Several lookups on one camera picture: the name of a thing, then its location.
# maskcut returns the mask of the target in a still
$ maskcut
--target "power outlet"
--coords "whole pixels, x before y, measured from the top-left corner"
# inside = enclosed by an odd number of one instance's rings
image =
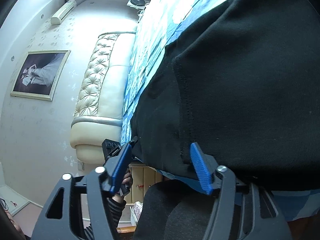
[[[84,171],[84,163],[78,160],[78,170]]]

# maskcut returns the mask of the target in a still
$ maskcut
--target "metal bolt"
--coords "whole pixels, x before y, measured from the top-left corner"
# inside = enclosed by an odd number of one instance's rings
[[[94,171],[96,173],[103,173],[105,170],[106,170],[105,167],[100,166],[100,167],[96,167]]]
[[[218,166],[217,171],[225,172],[225,171],[227,171],[227,169],[228,168],[226,166],[220,165],[220,166]]]
[[[64,180],[71,179],[71,174],[69,174],[69,173],[63,174],[62,179],[64,179]]]

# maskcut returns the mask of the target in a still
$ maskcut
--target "patterned wallpaper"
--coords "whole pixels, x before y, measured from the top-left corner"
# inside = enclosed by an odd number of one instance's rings
[[[48,19],[33,35],[25,53],[71,50],[52,102],[10,96],[25,57],[16,56],[0,120],[0,159],[5,181],[12,189],[43,205],[62,174],[83,175],[69,136],[84,71],[99,34],[137,19],[135,9],[99,0],[82,3],[61,25],[51,26]],[[95,166],[85,167],[88,173]]]

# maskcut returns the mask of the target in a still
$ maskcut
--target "blue bedding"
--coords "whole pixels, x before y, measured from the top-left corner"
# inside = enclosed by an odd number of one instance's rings
[[[192,22],[225,0],[151,0],[138,25],[127,86],[121,144],[131,139],[130,119],[139,97],[159,67],[164,47],[176,40]],[[159,171],[202,192],[199,182]],[[320,208],[320,190],[273,192],[287,221],[308,217]]]

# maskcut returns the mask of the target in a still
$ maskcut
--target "wedding photo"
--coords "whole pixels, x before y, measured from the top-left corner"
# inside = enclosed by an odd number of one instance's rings
[[[11,95],[52,101],[70,50],[29,52]]]

